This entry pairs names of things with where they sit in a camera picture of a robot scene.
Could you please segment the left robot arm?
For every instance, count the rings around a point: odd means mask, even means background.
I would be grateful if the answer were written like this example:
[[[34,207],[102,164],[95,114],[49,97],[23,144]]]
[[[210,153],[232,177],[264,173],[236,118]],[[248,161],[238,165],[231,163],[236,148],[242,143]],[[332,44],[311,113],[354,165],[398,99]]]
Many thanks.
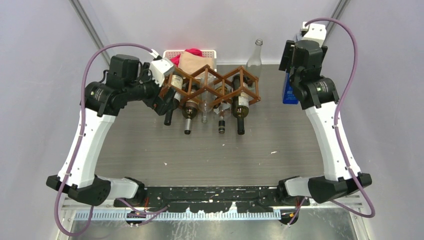
[[[158,56],[151,62],[117,54],[100,81],[89,83],[84,90],[84,124],[77,128],[67,159],[56,175],[46,180],[53,190],[90,206],[113,200],[114,206],[139,207],[147,196],[145,185],[134,178],[110,178],[95,174],[104,140],[118,116],[129,102],[142,101],[158,115],[173,107],[174,89],[160,96],[164,80],[175,69],[167,58]]]

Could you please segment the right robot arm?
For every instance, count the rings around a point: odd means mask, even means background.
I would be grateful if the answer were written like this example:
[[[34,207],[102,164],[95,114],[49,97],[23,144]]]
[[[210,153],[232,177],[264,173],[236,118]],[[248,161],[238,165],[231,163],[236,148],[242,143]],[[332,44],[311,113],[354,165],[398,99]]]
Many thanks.
[[[356,163],[342,121],[338,120],[336,125],[346,154],[340,149],[334,123],[338,92],[333,80],[321,75],[327,49],[312,40],[287,40],[281,58],[279,70],[289,73],[289,85],[311,122],[324,167],[322,176],[295,176],[279,182],[282,188],[277,192],[277,198],[286,206],[291,205],[297,196],[325,203],[372,184],[371,175],[362,172]]]

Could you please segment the blue square glass bottle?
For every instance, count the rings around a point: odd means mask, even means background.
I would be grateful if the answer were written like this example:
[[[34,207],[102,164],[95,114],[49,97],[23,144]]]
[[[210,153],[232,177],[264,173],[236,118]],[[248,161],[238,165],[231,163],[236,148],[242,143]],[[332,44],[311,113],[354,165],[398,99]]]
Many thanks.
[[[295,36],[292,41],[297,41],[298,37]],[[293,88],[290,85],[290,70],[284,71],[285,72],[285,78],[284,78],[284,87],[282,90],[282,103],[285,105],[297,105],[299,103],[298,99],[295,97],[293,93]]]

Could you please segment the clear glass wine bottle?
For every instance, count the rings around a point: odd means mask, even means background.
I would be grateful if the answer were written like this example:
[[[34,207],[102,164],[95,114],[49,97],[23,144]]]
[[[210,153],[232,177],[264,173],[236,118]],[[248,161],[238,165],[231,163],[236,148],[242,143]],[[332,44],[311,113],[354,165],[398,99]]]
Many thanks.
[[[255,46],[253,52],[248,59],[245,69],[251,73],[256,78],[260,78],[262,72],[262,59],[261,59],[261,50],[262,50],[263,40],[258,38],[255,40]]]

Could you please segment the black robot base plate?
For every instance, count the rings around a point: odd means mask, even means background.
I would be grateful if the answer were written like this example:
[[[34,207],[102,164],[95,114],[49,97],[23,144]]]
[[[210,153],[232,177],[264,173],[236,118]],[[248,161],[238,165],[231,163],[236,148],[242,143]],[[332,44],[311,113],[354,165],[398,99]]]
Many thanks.
[[[226,213],[234,205],[238,213],[267,213],[274,208],[296,209],[303,197],[289,196],[281,186],[149,186],[140,197],[124,201],[169,213]]]

